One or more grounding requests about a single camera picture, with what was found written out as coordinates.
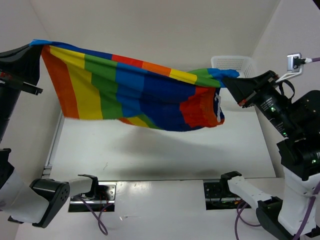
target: white surface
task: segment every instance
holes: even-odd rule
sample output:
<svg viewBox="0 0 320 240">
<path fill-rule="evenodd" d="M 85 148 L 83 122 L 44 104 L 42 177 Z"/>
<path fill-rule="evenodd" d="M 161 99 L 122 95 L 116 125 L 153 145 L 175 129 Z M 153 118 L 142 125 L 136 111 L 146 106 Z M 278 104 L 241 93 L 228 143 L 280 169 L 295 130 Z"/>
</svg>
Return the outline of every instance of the white surface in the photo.
<svg viewBox="0 0 320 240">
<path fill-rule="evenodd" d="M 278 221 L 292 235 L 300 228 L 301 222 L 306 215 L 309 206 L 310 197 L 319 183 L 320 173 L 312 175 L 308 180 L 302 181 L 300 177 L 292 171 L 283 167 L 285 177 L 285 188 L 283 204 L 278 216 Z M 319 198 L 315 200 L 315 204 L 310 213 L 302 234 L 310 233 L 316 227 L 315 215 Z"/>
<path fill-rule="evenodd" d="M 283 179 L 253 179 L 264 192 L 282 196 Z M 206 210 L 203 181 L 120 182 L 115 212 L 106 212 L 102 221 L 105 237 L 91 213 L 68 213 L 65 204 L 46 229 L 23 224 L 16 240 L 212 240 L 235 239 L 235 209 Z M 254 211 L 245 209 L 244 219 L 257 223 Z M 238 224 L 240 239 L 274 240 L 261 227 Z"/>
<path fill-rule="evenodd" d="M 250 178 L 275 177 L 257 114 L 237 109 L 224 111 L 221 126 L 190 132 L 155 130 L 117 120 L 65 119 L 51 177 L 218 179 L 230 171 Z"/>
<path fill-rule="evenodd" d="M 258 208 L 258 201 L 267 201 L 271 199 L 271 195 L 249 183 L 243 176 L 235 176 L 228 180 L 229 190 L 238 195 L 246 203 L 248 203 L 253 210 Z"/>
<path fill-rule="evenodd" d="M 25 223 L 39 223 L 49 202 L 24 183 L 17 171 L 0 189 L 0 208 L 13 219 Z"/>
<path fill-rule="evenodd" d="M 176 69 L 251 56 L 279 0 L 30 0 L 52 40 Z"/>
<path fill-rule="evenodd" d="M 0 2 L 0 52 L 26 45 L 34 38 L 49 38 L 29 1 Z M 38 86 L 43 93 L 21 93 L 0 144 L 0 148 L 12 149 L 9 161 L 27 184 L 41 176 L 59 115 L 56 93 L 42 70 Z M 1 238 L 13 240 L 18 225 L 8 222 L 8 217 L 0 212 Z"/>
<path fill-rule="evenodd" d="M 282 76 L 287 71 L 287 55 L 300 52 L 302 57 L 320 57 L 320 10 L 312 0 L 282 0 L 267 26 L 253 60 L 262 74 L 268 70 Z M 320 90 L 320 63 L 304 66 L 304 73 L 291 82 L 297 100 L 310 90 Z M 276 143 L 283 138 L 278 131 L 258 113 L 259 121 L 277 176 L 283 176 L 281 157 Z"/>
<path fill-rule="evenodd" d="M 58 120 L 57 120 L 57 123 L 56 123 L 56 126 L 55 126 L 55 130 L 54 130 L 54 134 L 53 134 L 53 139 L 51 141 L 51 145 L 50 145 L 50 148 L 49 148 L 49 151 L 48 151 L 48 156 L 46 158 L 46 161 L 45 161 L 45 166 L 51 166 L 51 162 L 50 162 L 50 159 L 54 158 L 54 154 L 56 153 L 57 151 L 57 146 L 58 146 L 58 142 L 59 142 L 59 137 L 60 137 L 60 134 L 61 134 L 61 131 L 62 131 L 62 127 L 63 127 L 63 124 L 64 124 L 64 115 L 62 113 L 62 111 L 60 111 L 60 114 L 59 114 L 59 117 L 58 117 Z"/>
</svg>

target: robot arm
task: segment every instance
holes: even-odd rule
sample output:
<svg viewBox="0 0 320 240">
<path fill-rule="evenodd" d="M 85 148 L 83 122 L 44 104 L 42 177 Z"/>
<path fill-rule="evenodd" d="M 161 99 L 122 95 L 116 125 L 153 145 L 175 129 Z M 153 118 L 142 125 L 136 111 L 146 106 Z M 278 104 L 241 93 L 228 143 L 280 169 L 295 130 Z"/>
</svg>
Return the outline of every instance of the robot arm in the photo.
<svg viewBox="0 0 320 240">
<path fill-rule="evenodd" d="M 299 53 L 290 54 L 288 73 L 281 78 L 268 71 L 254 78 L 222 80 L 239 106 L 257 106 L 286 138 L 277 144 L 285 176 L 283 201 L 259 191 L 239 173 L 224 174 L 228 189 L 246 201 L 256 211 L 262 227 L 280 240 L 291 240 L 297 233 L 320 235 L 315 223 L 316 204 L 310 204 L 320 188 L 320 91 L 310 91 L 292 103 L 293 96 L 287 98 L 283 89 L 287 84 L 294 95 L 295 88 L 287 79 L 300 75 L 302 65 L 308 62 Z M 298 232 L 307 211 L 310 217 Z"/>
<path fill-rule="evenodd" d="M 68 182 L 40 178 L 27 186 L 8 162 L 10 152 L 0 150 L 0 209 L 11 215 L 11 222 L 46 228 L 68 197 L 99 194 L 98 178 L 91 175 L 79 175 Z"/>
</svg>

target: white table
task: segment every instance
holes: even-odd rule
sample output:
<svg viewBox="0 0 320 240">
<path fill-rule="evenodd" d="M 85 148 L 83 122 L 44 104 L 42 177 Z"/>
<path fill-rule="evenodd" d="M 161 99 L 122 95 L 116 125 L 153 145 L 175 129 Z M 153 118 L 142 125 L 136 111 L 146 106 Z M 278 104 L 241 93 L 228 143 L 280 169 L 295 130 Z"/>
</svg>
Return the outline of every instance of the white table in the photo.
<svg viewBox="0 0 320 240">
<path fill-rule="evenodd" d="M 249 179 L 261 190 L 282 197 L 282 178 Z M 254 211 L 245 209 L 244 219 L 256 223 Z M 235 209 L 206 210 L 203 181 L 119 182 L 115 212 L 102 221 L 105 237 L 91 213 L 68 213 L 65 204 L 46 229 L 22 224 L 15 240 L 234 240 Z M 242 240 L 274 240 L 261 227 L 238 224 Z"/>
</svg>

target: white basket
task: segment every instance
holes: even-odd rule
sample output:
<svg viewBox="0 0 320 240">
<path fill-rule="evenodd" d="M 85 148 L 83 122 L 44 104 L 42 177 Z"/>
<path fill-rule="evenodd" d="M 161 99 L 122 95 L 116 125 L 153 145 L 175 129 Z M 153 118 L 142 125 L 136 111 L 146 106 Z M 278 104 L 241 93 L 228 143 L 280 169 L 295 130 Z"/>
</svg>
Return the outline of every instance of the white basket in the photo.
<svg viewBox="0 0 320 240">
<path fill-rule="evenodd" d="M 239 78 L 255 77 L 255 67 L 251 57 L 248 56 L 214 56 L 211 58 L 212 67 L 220 70 L 236 70 L 239 72 Z M 221 108 L 225 115 L 229 112 L 254 112 L 254 107 L 241 108 L 232 97 L 227 88 L 220 90 Z"/>
<path fill-rule="evenodd" d="M 239 78 L 252 78 L 255 76 L 253 60 L 248 56 L 214 56 L 211 65 L 215 69 L 233 69 L 239 72 Z"/>
</svg>

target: rainbow towel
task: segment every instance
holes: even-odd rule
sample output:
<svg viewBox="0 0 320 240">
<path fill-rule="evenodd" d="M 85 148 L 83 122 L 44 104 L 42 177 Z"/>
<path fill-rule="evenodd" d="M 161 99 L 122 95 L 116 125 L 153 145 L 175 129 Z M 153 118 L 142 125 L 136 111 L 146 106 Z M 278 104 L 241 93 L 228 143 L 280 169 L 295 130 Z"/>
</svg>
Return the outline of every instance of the rainbow towel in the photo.
<svg viewBox="0 0 320 240">
<path fill-rule="evenodd" d="M 65 117 L 119 119 L 167 131 L 190 131 L 224 122 L 219 91 L 234 70 L 183 72 L 62 42 L 34 40 Z"/>
</svg>

